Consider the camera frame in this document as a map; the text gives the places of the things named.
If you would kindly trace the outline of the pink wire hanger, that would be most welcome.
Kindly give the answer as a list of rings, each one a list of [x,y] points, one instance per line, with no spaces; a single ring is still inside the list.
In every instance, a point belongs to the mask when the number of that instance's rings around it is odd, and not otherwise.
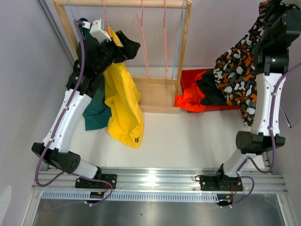
[[[166,0],[164,1],[163,13],[163,37],[164,37],[164,57],[165,57],[165,79],[168,79],[168,55],[167,55],[167,41],[166,41]]]

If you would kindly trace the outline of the orange camouflage shorts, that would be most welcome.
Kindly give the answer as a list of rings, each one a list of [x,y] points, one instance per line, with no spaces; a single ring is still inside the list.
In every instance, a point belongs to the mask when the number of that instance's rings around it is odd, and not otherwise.
[[[259,15],[253,26],[236,45],[216,59],[214,82],[225,97],[226,104],[237,105],[243,122],[252,126],[256,110],[257,86],[252,50],[265,30],[264,18],[272,0],[259,3]]]

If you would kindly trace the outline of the light blue wire hanger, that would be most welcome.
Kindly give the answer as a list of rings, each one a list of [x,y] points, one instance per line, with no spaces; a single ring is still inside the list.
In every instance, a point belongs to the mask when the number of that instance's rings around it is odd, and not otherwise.
[[[177,44],[176,44],[176,49],[175,49],[175,55],[174,55],[174,64],[172,67],[172,73],[171,73],[171,79],[174,78],[175,75],[175,69],[178,65],[178,60],[179,60],[179,55],[180,55],[180,37],[182,34],[183,30],[183,24],[184,24],[184,7],[186,5],[187,1],[183,0],[182,1],[182,9],[181,9],[181,17],[180,17],[180,24],[179,24],[179,32],[178,32],[178,37],[177,37]]]

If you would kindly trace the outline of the dark navy shorts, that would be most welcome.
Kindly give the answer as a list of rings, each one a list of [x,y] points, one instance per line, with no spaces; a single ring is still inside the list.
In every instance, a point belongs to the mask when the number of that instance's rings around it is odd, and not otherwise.
[[[196,84],[200,91],[205,95],[200,101],[202,105],[227,105],[222,92],[217,88],[214,80],[214,70],[205,71]]]

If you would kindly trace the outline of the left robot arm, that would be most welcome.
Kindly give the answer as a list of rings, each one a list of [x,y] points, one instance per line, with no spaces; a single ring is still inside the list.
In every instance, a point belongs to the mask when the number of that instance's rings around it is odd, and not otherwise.
[[[66,84],[64,100],[49,133],[32,152],[43,161],[68,174],[86,178],[91,188],[102,183],[101,169],[70,151],[71,140],[86,107],[96,94],[104,72],[113,63],[134,59],[140,43],[130,40],[122,31],[116,32],[121,45],[111,37],[82,38],[76,49],[78,59]]]

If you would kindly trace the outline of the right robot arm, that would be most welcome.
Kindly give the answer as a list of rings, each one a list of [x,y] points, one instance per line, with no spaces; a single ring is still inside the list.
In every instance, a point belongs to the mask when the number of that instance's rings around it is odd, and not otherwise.
[[[285,144],[278,123],[282,88],[289,68],[289,47],[301,34],[297,3],[266,0],[247,34],[216,60],[214,79],[228,105],[238,105],[249,132],[236,135],[236,150],[216,172],[225,190],[248,161]]]

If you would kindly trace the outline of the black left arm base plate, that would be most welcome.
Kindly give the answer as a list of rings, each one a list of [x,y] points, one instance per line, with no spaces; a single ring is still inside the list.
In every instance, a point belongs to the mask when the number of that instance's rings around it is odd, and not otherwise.
[[[94,179],[96,180],[102,180],[110,183],[113,187],[113,189],[116,188],[116,183],[117,183],[117,175],[116,174],[97,174]],[[75,183],[76,188],[80,189],[109,189],[110,186],[106,183],[103,182],[96,182],[96,181],[91,181],[83,178],[77,179]]]

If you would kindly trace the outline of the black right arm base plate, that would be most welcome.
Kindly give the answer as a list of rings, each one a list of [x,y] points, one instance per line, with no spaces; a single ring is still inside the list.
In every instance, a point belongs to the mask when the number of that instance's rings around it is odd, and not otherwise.
[[[231,192],[231,191],[243,191],[242,180],[239,177],[232,178],[228,176],[200,176],[200,188],[202,191],[220,191],[220,192]]]

